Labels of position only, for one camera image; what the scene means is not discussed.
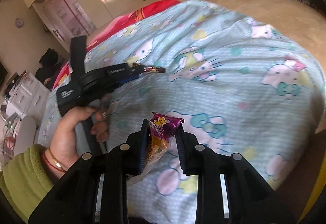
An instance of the gold bracelet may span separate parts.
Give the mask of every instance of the gold bracelet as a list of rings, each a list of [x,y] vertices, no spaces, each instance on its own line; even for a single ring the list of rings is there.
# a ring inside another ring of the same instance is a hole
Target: gold bracelet
[[[61,162],[59,162],[59,161],[58,161],[58,160],[53,156],[50,147],[48,147],[48,150],[49,150],[49,152],[50,152],[50,155],[51,155],[51,157],[52,157],[52,159],[53,159],[55,165],[56,165],[58,168],[62,169],[64,172],[66,172],[66,170],[63,169],[63,166],[61,165]]]

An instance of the colorful blanket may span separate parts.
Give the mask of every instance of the colorful blanket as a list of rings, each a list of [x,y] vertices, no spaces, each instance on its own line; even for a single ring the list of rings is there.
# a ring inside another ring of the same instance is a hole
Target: colorful blanket
[[[108,150],[153,111],[166,113],[185,119],[184,130],[216,153],[244,155],[273,188],[299,160],[325,105],[324,76],[307,50],[271,25],[214,3],[179,3],[119,31],[88,52],[86,71],[106,66],[107,58],[167,72],[110,95]],[[60,119],[55,92],[40,127],[45,146]],[[128,188],[129,214],[158,224],[194,223],[196,190],[197,178],[182,173],[174,141],[145,179]]]

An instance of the purple candy packet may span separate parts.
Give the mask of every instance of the purple candy packet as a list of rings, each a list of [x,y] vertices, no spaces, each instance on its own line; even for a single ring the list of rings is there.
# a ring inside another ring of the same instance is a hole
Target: purple candy packet
[[[152,145],[163,145],[168,148],[177,128],[185,120],[156,112],[153,112],[153,114],[154,116],[149,121]]]
[[[147,149],[146,166],[141,175],[130,177],[127,185],[131,186],[141,181],[156,162],[170,147],[171,141],[181,123],[185,120],[174,116],[153,112],[154,116],[149,122],[150,141]]]

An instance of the metal screw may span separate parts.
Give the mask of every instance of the metal screw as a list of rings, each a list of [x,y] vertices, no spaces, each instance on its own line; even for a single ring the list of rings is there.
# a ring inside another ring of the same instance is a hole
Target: metal screw
[[[241,156],[241,154],[239,154],[239,153],[234,153],[234,154],[232,155],[232,158],[234,158],[235,160],[241,160],[241,159],[242,159],[242,156]]]
[[[128,144],[122,144],[120,146],[120,149],[123,150],[123,151],[128,150],[129,148],[130,148],[130,146]]]
[[[201,145],[201,144],[198,144],[198,145],[196,145],[195,149],[198,150],[198,151],[203,151],[205,149],[205,146]]]
[[[83,160],[89,160],[92,157],[92,154],[89,152],[86,152],[82,155]]]

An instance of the green sweater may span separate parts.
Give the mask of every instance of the green sweater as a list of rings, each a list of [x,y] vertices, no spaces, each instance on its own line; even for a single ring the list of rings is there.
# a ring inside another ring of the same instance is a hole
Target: green sweater
[[[27,223],[29,216],[53,187],[40,156],[45,147],[35,144],[14,157],[0,172],[0,188],[16,213]]]

